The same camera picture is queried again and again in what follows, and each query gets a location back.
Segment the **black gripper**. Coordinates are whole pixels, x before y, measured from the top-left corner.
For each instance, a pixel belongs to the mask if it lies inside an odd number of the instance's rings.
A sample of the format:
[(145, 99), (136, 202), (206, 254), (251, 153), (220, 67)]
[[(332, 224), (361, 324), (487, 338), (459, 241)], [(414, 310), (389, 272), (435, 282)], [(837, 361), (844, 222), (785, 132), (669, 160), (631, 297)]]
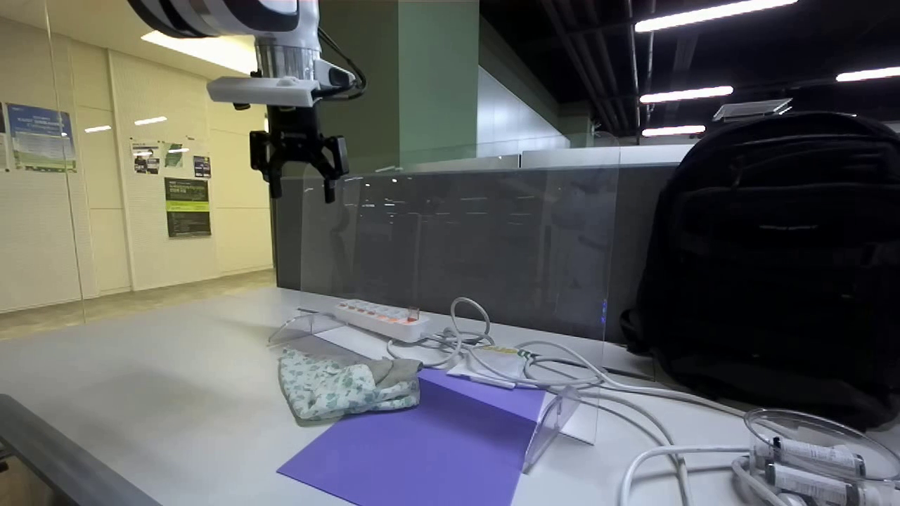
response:
[(269, 106), (266, 134), (251, 139), (251, 167), (269, 186), (269, 198), (282, 198), (282, 162), (309, 162), (324, 177), (324, 199), (337, 198), (337, 182), (349, 175), (345, 140), (327, 139), (316, 110)]

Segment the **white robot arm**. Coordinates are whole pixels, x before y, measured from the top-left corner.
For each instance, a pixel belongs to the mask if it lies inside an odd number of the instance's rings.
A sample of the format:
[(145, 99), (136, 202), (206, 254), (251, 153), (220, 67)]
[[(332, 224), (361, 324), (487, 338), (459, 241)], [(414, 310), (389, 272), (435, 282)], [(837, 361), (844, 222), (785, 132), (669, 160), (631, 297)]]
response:
[(317, 0), (127, 0), (155, 32), (174, 39), (242, 33), (252, 39), (257, 67), (245, 75), (223, 75), (209, 85), (214, 101), (266, 110), (266, 126), (251, 132), (251, 167), (282, 198), (289, 162), (321, 175), (324, 199), (335, 199), (335, 182), (349, 175), (345, 140), (324, 134), (317, 106), (358, 94), (363, 75), (321, 54)]

